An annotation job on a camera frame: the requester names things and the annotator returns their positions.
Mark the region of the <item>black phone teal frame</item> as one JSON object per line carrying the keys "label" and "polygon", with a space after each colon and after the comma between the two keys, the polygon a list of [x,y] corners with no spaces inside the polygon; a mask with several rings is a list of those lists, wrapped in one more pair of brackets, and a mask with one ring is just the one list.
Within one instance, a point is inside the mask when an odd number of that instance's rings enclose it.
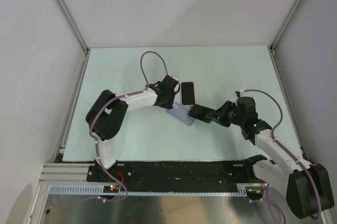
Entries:
{"label": "black phone teal frame", "polygon": [[212,112],[214,112],[214,109],[212,108],[195,104],[190,109],[188,116],[203,121],[205,123],[210,123],[212,120],[208,117],[208,115]]}

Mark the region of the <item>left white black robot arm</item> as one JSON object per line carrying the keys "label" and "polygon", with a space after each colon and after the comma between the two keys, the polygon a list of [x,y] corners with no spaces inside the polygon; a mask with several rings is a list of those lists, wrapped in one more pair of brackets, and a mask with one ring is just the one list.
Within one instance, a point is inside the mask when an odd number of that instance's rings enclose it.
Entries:
{"label": "left white black robot arm", "polygon": [[120,131],[126,114],[147,106],[172,109],[179,90],[179,78],[166,75],[163,80],[140,91],[116,95],[104,90],[100,94],[85,121],[89,126],[89,135],[95,141],[96,161],[101,165],[98,175],[103,180],[112,181],[116,177],[117,169],[113,165],[117,157],[113,153],[113,138]]}

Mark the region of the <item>lilac phone case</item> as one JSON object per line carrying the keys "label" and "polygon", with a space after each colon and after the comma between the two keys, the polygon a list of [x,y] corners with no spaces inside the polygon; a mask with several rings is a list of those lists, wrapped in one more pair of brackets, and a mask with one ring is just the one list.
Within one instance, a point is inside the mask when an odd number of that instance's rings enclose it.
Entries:
{"label": "lilac phone case", "polygon": [[189,116],[190,109],[180,103],[174,102],[173,107],[167,109],[166,112],[186,126],[191,126],[195,121],[193,117]]}

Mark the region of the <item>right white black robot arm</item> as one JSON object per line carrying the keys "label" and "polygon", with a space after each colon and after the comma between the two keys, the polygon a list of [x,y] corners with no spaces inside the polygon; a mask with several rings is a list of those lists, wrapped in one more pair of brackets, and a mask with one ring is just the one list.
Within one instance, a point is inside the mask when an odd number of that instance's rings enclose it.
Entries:
{"label": "right white black robot arm", "polygon": [[249,182],[261,179],[283,194],[292,213],[299,219],[319,217],[334,207],[335,201],[327,169],[295,155],[272,127],[259,118],[255,100],[240,97],[226,101],[219,109],[206,112],[212,121],[229,127],[240,127],[244,139],[263,150],[270,159],[262,159],[243,169]]}

